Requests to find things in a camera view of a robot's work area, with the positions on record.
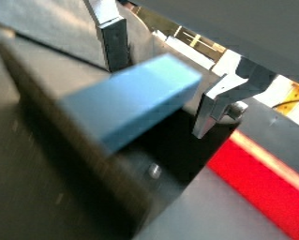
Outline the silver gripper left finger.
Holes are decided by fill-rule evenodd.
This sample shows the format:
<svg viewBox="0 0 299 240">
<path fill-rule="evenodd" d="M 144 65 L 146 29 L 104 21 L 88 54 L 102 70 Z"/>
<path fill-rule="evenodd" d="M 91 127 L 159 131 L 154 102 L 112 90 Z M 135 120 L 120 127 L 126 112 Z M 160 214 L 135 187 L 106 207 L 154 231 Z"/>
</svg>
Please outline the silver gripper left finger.
<svg viewBox="0 0 299 240">
<path fill-rule="evenodd" d="M 110 72 L 130 64 L 127 19 L 122 17 L 115 0 L 84 0 L 95 22 Z"/>
</svg>

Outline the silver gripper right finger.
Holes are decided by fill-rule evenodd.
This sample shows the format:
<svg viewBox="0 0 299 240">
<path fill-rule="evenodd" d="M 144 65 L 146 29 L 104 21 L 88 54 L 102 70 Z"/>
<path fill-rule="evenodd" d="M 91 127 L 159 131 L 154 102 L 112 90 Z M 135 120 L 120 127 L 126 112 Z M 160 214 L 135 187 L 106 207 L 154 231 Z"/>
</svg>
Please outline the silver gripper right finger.
<svg viewBox="0 0 299 240">
<path fill-rule="evenodd" d="M 202 139 L 229 112 L 230 105 L 263 93 L 277 73 L 241 57 L 233 74 L 225 74 L 203 93 L 195 114 L 192 135 Z"/>
</svg>

